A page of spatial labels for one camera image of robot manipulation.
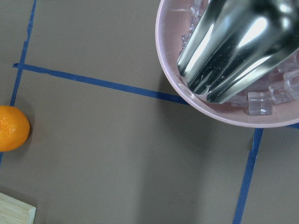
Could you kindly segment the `orange fruit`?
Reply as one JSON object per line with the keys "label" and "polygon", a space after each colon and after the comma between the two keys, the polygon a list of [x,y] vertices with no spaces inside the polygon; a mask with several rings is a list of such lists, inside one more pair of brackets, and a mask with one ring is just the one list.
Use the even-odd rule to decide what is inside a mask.
{"label": "orange fruit", "polygon": [[0,106],[0,151],[15,150],[24,144],[30,131],[26,115],[17,107]]}

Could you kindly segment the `pink bowl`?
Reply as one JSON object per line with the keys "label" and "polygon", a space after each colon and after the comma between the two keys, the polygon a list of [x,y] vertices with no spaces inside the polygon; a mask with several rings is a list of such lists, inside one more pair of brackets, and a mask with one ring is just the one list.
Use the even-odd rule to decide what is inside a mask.
{"label": "pink bowl", "polygon": [[181,35],[189,28],[191,6],[190,0],[162,0],[156,18],[155,40],[159,62],[168,82],[178,94],[178,102],[189,104],[202,114],[235,126],[298,128],[298,100],[273,106],[271,115],[249,116],[243,109],[229,104],[206,103],[186,87],[178,74],[177,59],[181,51]]}

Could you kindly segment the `wooden cutting board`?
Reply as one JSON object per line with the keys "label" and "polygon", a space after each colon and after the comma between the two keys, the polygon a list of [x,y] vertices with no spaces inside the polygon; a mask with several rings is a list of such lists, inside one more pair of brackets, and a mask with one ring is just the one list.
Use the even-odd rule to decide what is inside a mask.
{"label": "wooden cutting board", "polygon": [[33,224],[36,207],[0,194],[0,223],[1,224]]}

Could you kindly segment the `metal scoop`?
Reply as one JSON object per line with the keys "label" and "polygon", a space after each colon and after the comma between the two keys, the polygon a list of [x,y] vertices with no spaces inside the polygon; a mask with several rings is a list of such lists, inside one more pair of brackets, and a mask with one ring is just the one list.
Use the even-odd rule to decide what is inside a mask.
{"label": "metal scoop", "polygon": [[222,104],[298,48],[298,1],[212,0],[177,66],[193,93]]}

